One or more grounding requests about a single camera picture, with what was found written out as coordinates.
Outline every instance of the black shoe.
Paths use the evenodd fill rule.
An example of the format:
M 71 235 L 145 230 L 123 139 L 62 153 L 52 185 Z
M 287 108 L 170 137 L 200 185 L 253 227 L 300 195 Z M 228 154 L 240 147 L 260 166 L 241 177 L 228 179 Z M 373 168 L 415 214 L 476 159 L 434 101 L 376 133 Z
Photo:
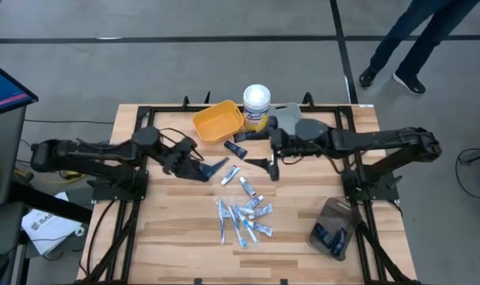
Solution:
M 376 75 L 377 75 L 377 72 L 374 72 L 369 67 L 358 78 L 358 84 L 360 84 L 360 86 L 363 87 L 363 88 L 370 87 L 372 85 Z
M 416 75 L 412 78 L 409 79 L 401 79 L 397 75 L 397 71 L 393 73 L 393 79 L 400 83 L 402 86 L 405 86 L 412 94 L 421 96 L 425 94 L 425 91 L 427 90 L 423 84 L 419 80 L 417 80 Z

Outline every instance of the white container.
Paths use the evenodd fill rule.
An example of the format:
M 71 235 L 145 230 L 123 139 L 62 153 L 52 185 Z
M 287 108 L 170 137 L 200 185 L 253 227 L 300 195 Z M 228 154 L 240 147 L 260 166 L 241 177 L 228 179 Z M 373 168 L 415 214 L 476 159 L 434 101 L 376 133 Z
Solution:
M 261 84 L 252 84 L 243 93 L 243 116 L 249 131 L 260 131 L 266 126 L 270 107 L 270 90 Z

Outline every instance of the wooden tabletop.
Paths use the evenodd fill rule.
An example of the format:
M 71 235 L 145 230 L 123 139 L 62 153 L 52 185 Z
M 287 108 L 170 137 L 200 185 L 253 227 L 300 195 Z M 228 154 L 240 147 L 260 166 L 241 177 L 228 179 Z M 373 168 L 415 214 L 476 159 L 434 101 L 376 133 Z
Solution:
M 137 108 L 136 104 L 119 106 L 112 143 L 131 138 Z M 353 105 L 352 110 L 356 131 L 379 130 L 372 106 Z M 192 125 L 192 115 L 192 112 L 160 112 L 155 115 L 154 125 L 176 128 L 195 139 L 199 144 L 198 151 L 208 164 L 226 156 L 230 160 L 209 182 L 200 183 L 165 175 L 161 166 L 149 159 L 150 185 L 139 212 L 129 283 L 193 283 L 195 278 L 203 279 L 205 284 L 278 284 L 281 279 L 288 279 L 293 284 L 363 283 L 354 237 L 343 262 L 320 255 L 307 244 L 307 236 L 326 200 L 338 197 L 345 201 L 340 177 L 328 160 L 305 158 L 297 165 L 280 164 L 280 180 L 272 182 L 264 170 L 236 158 L 221 143 L 211 146 L 201 143 Z M 303 113 L 303 117 L 335 126 L 330 113 Z M 172 139 L 181 138 L 171 131 L 164 134 Z M 268 158 L 271 154 L 268 141 L 240 142 L 238 145 L 248 150 L 248 158 Z M 376 162 L 384 155 L 383 150 L 369 151 L 364 155 L 364 162 Z M 223 187 L 220 181 L 233 164 L 241 170 Z M 226 242 L 221 245 L 215 205 L 219 197 L 227 202 L 245 203 L 249 200 L 238 180 L 240 176 L 253 185 L 258 195 L 265 197 L 261 206 L 273 205 L 273 213 L 259 219 L 260 223 L 274 229 L 273 237 L 258 235 L 260 242 L 254 244 L 248 234 L 243 233 L 249 242 L 248 249 L 240 248 L 230 220 L 225 221 Z M 97 220 L 108 203 L 101 202 L 93 209 L 86 249 Z M 91 253 L 93 266 L 112 242 L 118 204 L 116 202 L 110 208 L 99 227 Z M 416 279 L 400 213 L 382 201 L 374 202 L 373 208 L 383 248 L 402 272 Z M 371 274 L 375 279 L 375 262 L 368 244 L 367 247 Z M 84 265 L 86 257 L 87 250 L 82 256 Z M 124 247 L 117 259 L 116 278 L 120 277 L 123 257 Z

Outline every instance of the concrete floor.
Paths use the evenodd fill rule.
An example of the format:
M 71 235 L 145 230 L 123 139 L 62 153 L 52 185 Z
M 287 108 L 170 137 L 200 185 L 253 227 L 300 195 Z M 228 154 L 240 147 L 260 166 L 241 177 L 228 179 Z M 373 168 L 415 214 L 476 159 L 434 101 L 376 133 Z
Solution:
M 409 0 L 339 0 L 346 36 L 382 36 Z M 2 0 L 0 38 L 87 38 L 220 35 L 335 35 L 327 0 Z M 480 35 L 480 3 L 453 32 Z M 408 94 L 390 75 L 413 42 L 407 41 L 360 103 L 374 104 L 382 129 L 424 127 L 441 141 L 432 164 L 400 169 L 399 185 L 411 253 L 419 280 L 480 284 L 480 200 L 457 185 L 457 154 L 480 147 L 480 40 L 443 42 L 423 68 L 428 92 Z M 348 41 L 354 80 L 367 66 L 376 41 Z M 27 118 L 113 121 L 120 103 L 240 101 L 243 89 L 266 84 L 275 102 L 300 101 L 309 91 L 318 103 L 348 103 L 336 41 L 179 44 L 0 44 L 0 67 L 40 96 Z M 111 126 L 26 123 L 23 139 L 102 141 Z M 21 146 L 19 158 L 28 159 Z M 460 168 L 463 183 L 480 195 L 480 163 Z M 46 192 L 61 188 L 38 185 Z M 70 198 L 90 193 L 71 185 Z M 63 249 L 79 249 L 83 240 Z M 28 283 L 72 282 L 80 253 L 31 261 Z

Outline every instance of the person's leg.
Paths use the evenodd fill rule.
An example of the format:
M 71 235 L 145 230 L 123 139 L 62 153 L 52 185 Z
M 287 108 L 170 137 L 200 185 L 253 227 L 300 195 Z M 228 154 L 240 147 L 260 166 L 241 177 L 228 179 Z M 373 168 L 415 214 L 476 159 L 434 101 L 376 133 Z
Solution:
M 370 66 L 360 75 L 358 82 L 369 87 L 377 73 L 383 69 L 395 48 L 424 20 L 451 0 L 413 0 L 400 16 L 370 59 Z
M 405 85 L 411 92 L 423 94 L 425 87 L 417 80 L 416 75 L 425 65 L 427 59 L 429 59 L 433 49 L 460 24 L 478 2 L 479 0 L 453 0 L 435 13 L 421 36 L 395 71 L 394 78 L 398 78 L 398 80 L 397 78 L 395 80 Z

